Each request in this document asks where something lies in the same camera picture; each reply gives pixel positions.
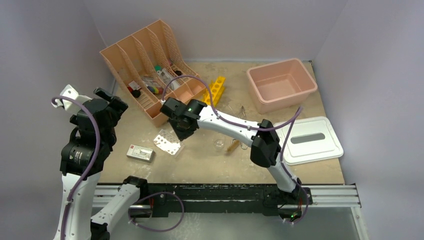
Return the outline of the clear well plate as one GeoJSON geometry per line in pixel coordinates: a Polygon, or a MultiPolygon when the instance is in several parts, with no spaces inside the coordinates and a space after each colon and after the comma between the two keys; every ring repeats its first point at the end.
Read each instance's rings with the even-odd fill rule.
{"type": "Polygon", "coordinates": [[[173,131],[161,129],[154,137],[153,143],[165,153],[177,157],[185,145],[177,138],[173,131]]]}

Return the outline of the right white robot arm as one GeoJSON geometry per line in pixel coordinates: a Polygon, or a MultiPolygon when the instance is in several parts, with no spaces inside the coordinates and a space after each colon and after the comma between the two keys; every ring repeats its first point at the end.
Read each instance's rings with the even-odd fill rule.
{"type": "Polygon", "coordinates": [[[202,101],[191,99],[187,104],[169,97],[161,101],[160,112],[168,117],[168,123],[180,141],[192,136],[198,129],[206,129],[226,135],[250,148],[250,160],[265,168],[274,178],[282,200],[288,204],[300,198],[300,181],[285,163],[283,152],[287,141],[281,141],[277,130],[293,126],[295,117],[274,126],[269,120],[248,121],[215,109],[202,101]]]}

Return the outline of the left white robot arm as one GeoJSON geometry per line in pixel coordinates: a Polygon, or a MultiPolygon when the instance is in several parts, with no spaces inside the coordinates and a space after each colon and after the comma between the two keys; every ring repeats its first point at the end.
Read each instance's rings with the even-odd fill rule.
{"type": "Polygon", "coordinates": [[[95,98],[79,94],[66,85],[52,99],[55,108],[71,114],[74,129],[61,150],[62,203],[57,240],[108,240],[119,219],[133,203],[149,199],[148,182],[127,177],[117,194],[97,214],[92,213],[95,190],[104,163],[116,144],[115,127],[128,105],[102,88],[95,98]]]}

